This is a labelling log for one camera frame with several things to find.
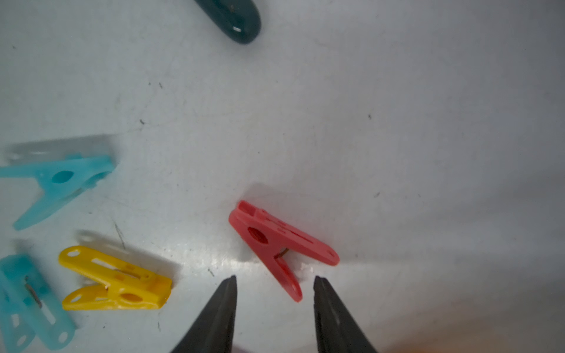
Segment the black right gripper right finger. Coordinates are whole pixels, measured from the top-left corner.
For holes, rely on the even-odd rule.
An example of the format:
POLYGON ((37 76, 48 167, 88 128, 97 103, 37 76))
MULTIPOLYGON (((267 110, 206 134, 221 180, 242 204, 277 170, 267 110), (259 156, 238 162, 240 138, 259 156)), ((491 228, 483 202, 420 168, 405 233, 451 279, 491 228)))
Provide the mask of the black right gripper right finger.
POLYGON ((313 289, 318 352, 378 353, 328 279, 316 276, 313 289))

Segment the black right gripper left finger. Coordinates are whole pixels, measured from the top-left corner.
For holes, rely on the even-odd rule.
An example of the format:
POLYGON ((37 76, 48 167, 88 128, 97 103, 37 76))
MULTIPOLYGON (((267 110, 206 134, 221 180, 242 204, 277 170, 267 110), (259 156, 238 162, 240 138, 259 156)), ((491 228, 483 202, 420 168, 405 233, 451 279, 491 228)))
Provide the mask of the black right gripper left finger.
POLYGON ((224 279, 172 352, 230 353, 237 307, 237 279, 224 279))

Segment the yellow clothespin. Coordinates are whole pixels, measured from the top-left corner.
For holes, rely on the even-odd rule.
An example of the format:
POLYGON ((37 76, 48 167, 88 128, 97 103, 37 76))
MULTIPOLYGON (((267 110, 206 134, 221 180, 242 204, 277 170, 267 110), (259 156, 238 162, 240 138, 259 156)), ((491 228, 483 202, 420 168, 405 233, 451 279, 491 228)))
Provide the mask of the yellow clothespin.
POLYGON ((158 310, 172 292, 172 279, 88 247, 69 247, 58 261, 94 281, 67 295, 65 310, 158 310))

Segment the red clothespin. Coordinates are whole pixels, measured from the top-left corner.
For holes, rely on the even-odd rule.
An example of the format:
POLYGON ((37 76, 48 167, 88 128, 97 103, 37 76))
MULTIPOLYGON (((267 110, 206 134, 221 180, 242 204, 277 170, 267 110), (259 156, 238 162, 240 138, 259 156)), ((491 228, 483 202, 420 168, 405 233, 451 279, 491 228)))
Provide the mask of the red clothespin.
POLYGON ((327 244, 244 200, 230 213, 229 223, 296 302, 303 300, 303 293, 298 279, 283 259, 285 250, 330 266, 340 262, 337 252, 327 244))

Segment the teal clothespin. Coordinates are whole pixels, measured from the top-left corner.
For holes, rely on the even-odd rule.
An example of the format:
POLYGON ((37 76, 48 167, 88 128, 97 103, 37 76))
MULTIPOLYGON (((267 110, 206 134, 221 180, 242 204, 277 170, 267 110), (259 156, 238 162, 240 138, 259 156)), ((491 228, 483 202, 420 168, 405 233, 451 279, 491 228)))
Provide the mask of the teal clothespin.
POLYGON ((1 259, 1 333, 6 352, 23 352, 39 338, 50 350, 67 347, 75 324, 26 254, 1 259))
POLYGON ((2 167, 2 178, 33 178, 43 190, 42 197, 13 224, 14 229, 23 230, 42 222, 83 192, 95 188, 98 181, 114 170, 108 155, 78 155, 65 160, 2 167))

